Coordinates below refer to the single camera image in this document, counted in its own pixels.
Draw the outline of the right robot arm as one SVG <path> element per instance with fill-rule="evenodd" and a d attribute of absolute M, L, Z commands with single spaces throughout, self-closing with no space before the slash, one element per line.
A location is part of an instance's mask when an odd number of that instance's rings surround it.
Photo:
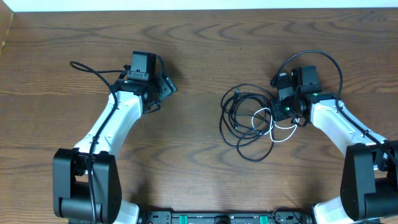
<path fill-rule="evenodd" d="M 340 194 L 312 208 L 314 223 L 359 223 L 397 215 L 397 141 L 374 133 L 340 97 L 323 91 L 314 66 L 279 73 L 270 81 L 274 121 L 299 118 L 323 131 L 345 158 Z"/>

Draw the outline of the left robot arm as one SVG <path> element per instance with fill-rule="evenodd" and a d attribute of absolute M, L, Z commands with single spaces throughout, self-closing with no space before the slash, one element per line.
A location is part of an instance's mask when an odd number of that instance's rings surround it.
<path fill-rule="evenodd" d="M 96 123 L 53 157 L 53 212 L 69 223 L 146 223 L 145 212 L 123 200 L 116 159 L 133 124 L 160 110 L 177 87 L 161 56 L 142 51 L 105 85 L 109 98 Z"/>

